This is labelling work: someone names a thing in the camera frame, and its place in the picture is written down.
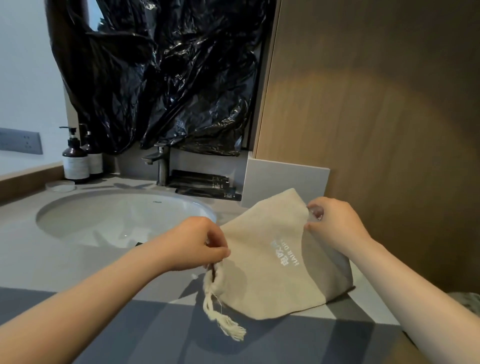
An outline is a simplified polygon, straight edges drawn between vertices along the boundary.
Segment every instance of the drawstring bag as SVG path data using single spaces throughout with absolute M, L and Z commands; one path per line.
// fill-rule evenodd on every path
M 205 274 L 203 309 L 226 335 L 242 341 L 246 330 L 216 311 L 214 298 L 264 320 L 320 306 L 352 287 L 348 258 L 304 230 L 308 220 L 305 203 L 289 189 L 221 227 L 231 255 Z

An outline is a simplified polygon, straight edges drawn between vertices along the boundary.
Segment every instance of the electrical outlet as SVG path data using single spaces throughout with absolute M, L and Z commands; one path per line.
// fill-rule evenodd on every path
M 40 133 L 0 128 L 0 150 L 43 154 Z

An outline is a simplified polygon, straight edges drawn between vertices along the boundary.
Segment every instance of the white wall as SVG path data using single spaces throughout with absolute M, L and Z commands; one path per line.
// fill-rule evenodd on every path
M 0 151 L 0 175 L 57 162 L 67 147 L 65 99 L 44 3 L 0 1 L 0 127 L 40 132 L 43 155 Z

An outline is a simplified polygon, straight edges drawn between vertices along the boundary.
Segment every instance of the person's right hand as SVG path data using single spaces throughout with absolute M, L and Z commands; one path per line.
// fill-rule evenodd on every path
M 307 222 L 305 229 L 316 239 L 330 244 L 333 248 L 349 256 L 356 244 L 372 241 L 360 217 L 349 203 L 334 198 L 318 197 L 308 203 L 314 210 L 318 222 Z

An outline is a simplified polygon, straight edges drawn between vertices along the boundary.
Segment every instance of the white sink basin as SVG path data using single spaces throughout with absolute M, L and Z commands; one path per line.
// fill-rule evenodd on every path
M 37 225 L 66 243 L 130 248 L 178 225 L 189 216 L 216 222 L 208 206 L 168 192 L 108 190 L 64 197 L 44 206 Z

